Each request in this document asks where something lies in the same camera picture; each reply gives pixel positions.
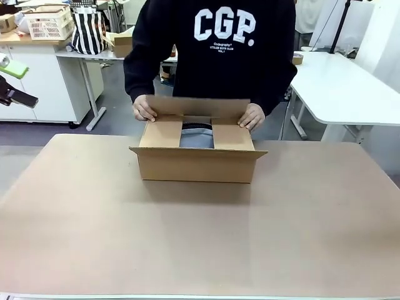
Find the person's right hand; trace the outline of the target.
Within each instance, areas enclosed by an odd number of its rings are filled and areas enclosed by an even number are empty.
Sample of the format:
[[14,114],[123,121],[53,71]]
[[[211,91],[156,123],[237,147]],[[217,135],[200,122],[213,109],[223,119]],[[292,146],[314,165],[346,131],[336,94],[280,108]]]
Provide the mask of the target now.
[[132,110],[138,121],[154,122],[157,118],[157,113],[149,106],[146,95],[140,95],[134,100]]

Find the person's left hand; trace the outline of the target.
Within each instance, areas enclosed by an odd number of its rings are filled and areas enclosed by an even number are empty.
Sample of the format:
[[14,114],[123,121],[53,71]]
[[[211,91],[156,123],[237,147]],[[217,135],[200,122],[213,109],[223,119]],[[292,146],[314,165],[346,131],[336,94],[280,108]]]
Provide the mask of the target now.
[[237,124],[241,128],[246,128],[249,131],[256,129],[265,120],[265,114],[258,104],[249,103],[245,113],[241,116]]

